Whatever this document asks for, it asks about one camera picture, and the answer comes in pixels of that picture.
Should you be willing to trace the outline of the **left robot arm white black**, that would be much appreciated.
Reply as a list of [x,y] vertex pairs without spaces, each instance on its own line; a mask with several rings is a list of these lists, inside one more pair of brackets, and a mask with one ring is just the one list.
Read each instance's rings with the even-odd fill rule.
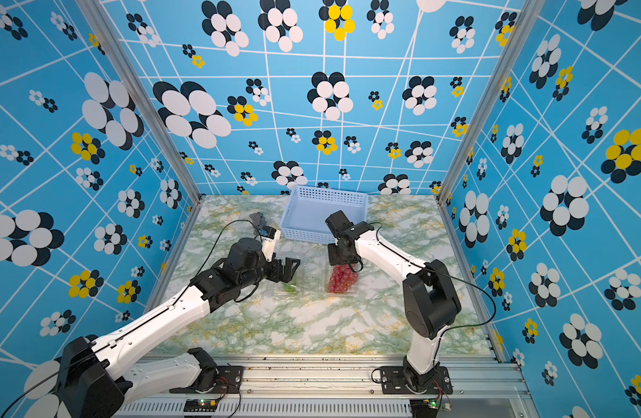
[[300,261],[277,258],[275,245],[270,238],[242,238],[226,257],[149,313],[109,334],[69,343],[52,391],[60,411],[71,417],[111,417],[126,403],[170,389],[226,392],[229,382],[219,377],[216,362],[202,348],[166,361],[139,361],[180,329],[241,301],[244,288],[264,280],[290,282]]

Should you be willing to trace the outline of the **black grape bunch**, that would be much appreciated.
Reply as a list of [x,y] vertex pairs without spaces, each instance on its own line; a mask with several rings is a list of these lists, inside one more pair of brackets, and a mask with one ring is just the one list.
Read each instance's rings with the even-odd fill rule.
[[250,214],[249,219],[259,231],[262,231],[266,227],[266,217],[262,212],[254,212],[253,214]]

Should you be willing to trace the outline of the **clear plastic clamshell container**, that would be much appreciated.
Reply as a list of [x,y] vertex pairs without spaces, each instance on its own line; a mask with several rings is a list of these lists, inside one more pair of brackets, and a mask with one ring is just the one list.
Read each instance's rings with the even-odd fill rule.
[[280,239],[280,230],[270,223],[270,219],[262,211],[243,211],[238,218],[252,226],[255,238],[261,242],[274,242]]

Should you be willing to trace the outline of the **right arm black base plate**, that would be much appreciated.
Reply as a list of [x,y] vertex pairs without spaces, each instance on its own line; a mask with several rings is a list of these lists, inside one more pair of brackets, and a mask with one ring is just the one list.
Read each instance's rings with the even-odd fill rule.
[[446,367],[436,366],[426,374],[417,374],[409,367],[378,367],[384,395],[452,395],[454,388]]

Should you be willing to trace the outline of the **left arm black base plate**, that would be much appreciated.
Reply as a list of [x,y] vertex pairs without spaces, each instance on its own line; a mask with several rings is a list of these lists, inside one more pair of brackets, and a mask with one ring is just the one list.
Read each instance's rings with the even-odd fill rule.
[[236,394],[243,380],[244,367],[216,366],[202,369],[196,381],[186,388],[172,388],[172,394]]

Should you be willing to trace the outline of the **red grape bunch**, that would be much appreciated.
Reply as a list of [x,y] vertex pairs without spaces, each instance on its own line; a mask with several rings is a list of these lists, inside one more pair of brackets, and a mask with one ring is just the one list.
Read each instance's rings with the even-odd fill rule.
[[353,271],[350,266],[335,266],[327,290],[332,294],[344,294],[353,285]]
[[342,292],[348,291],[352,288],[358,281],[359,275],[353,271],[353,267],[348,266],[338,266],[337,270],[337,281],[341,286]]

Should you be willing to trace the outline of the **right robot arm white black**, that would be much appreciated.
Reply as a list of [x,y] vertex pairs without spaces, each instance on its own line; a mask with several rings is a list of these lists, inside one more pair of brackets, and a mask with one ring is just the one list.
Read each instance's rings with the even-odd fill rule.
[[461,301],[446,265],[416,258],[381,237],[367,222],[353,223],[344,212],[326,219],[334,237],[327,246],[333,266],[362,266],[366,261],[402,285],[404,313],[413,329],[403,361],[406,384],[414,393],[429,390],[439,371],[442,340],[461,312]]

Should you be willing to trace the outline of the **green grape bunch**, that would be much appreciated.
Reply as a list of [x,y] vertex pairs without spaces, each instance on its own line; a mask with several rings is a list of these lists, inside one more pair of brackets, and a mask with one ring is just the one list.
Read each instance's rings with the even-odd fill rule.
[[296,280],[284,283],[281,289],[285,294],[298,294],[300,292],[299,285]]

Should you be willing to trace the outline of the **white perforated plastic basket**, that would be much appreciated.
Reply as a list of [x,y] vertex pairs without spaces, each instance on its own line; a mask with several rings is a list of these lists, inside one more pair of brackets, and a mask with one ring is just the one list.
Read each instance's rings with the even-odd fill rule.
[[320,245],[334,243],[326,219],[342,211],[353,223],[366,221],[368,200],[365,193],[297,186],[285,206],[280,229],[287,240]]

